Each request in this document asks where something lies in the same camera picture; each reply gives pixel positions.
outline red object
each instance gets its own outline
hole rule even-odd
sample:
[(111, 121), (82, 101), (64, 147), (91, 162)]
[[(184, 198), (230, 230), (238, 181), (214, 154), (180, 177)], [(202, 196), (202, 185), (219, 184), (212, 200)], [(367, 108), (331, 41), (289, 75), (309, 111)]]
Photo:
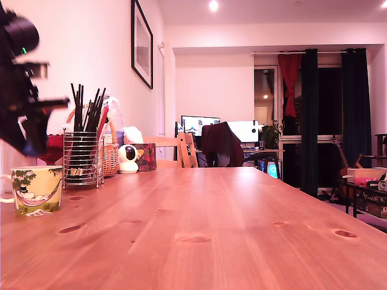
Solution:
[(294, 85), (296, 84), (300, 61), (300, 54), (280, 54), (278, 56), (278, 64), (287, 87), (285, 97), (288, 99), (288, 102), (285, 108), (285, 116), (294, 118), (296, 118), (296, 108), (294, 107)]
[(54, 165), (55, 161), (63, 157), (63, 135), (49, 135), (47, 140), (47, 153), (39, 155), (39, 159), (47, 165)]
[(136, 149), (140, 158), (135, 162), (138, 165), (138, 171), (152, 171), (157, 167), (156, 164), (156, 144), (132, 144)]
[(371, 178), (371, 177), (359, 177), (359, 178), (355, 178), (353, 183), (356, 186), (367, 187), (368, 181), (378, 181), (378, 180), (379, 179), (377, 178)]
[(109, 112), (109, 107), (108, 106), (104, 107), (103, 110), (102, 110), (102, 118), (100, 120), (100, 124), (99, 124), (99, 128), (98, 128), (98, 140), (99, 140), (99, 137), (101, 136), (102, 128), (103, 128), (103, 125), (106, 122), (106, 118), (108, 116), (108, 112)]
[(212, 167), (217, 154), (230, 157), (228, 167), (243, 165), (244, 154), (241, 140), (231, 131), (227, 122), (203, 126), (201, 148), (206, 156), (208, 167)]

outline dark red jacket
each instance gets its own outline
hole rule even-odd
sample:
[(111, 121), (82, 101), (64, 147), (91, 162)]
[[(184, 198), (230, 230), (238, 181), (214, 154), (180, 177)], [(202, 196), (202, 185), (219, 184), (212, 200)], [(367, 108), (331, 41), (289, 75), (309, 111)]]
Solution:
[(227, 122), (203, 126), (201, 148), (209, 167), (212, 167), (212, 162), (217, 158), (217, 154), (230, 157), (228, 167), (243, 165), (244, 154), (241, 140), (231, 131)]

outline blue object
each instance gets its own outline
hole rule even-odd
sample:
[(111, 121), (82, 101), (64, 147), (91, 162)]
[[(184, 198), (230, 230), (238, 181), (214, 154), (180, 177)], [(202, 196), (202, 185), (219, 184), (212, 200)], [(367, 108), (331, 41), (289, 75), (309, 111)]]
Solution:
[(32, 156), (32, 157), (39, 157), (39, 153), (37, 152), (36, 148), (33, 146), (30, 140), (27, 140), (27, 143), (23, 149), (23, 154), (25, 156)]
[(267, 166), (267, 174), (271, 177), (278, 178), (276, 164), (269, 164)]

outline red curtain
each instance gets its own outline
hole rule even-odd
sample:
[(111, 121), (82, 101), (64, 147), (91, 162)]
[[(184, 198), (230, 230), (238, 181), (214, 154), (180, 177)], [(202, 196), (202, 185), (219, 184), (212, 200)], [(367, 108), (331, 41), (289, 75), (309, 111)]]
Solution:
[(278, 64), (288, 89), (285, 94), (285, 97), (288, 99), (285, 108), (285, 116), (294, 118), (296, 118), (296, 108), (294, 107), (294, 85), (296, 84), (301, 57), (301, 54), (280, 54), (278, 56)]

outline floor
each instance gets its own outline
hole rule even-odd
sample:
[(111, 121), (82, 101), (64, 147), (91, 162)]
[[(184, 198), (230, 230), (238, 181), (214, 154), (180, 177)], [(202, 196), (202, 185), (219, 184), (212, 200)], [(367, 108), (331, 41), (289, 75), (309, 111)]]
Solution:
[[(329, 201), (327, 201), (327, 203), (335, 207), (336, 209), (345, 212), (345, 205), (331, 204), (329, 203)], [(353, 216), (353, 207), (350, 207), (350, 215)], [(365, 222), (366, 224), (369, 224), (374, 228), (377, 228), (378, 230), (387, 233), (387, 218), (381, 219), (377, 216), (373, 216), (368, 213), (361, 213), (359, 211), (357, 212), (357, 218), (360, 219), (362, 222)]]

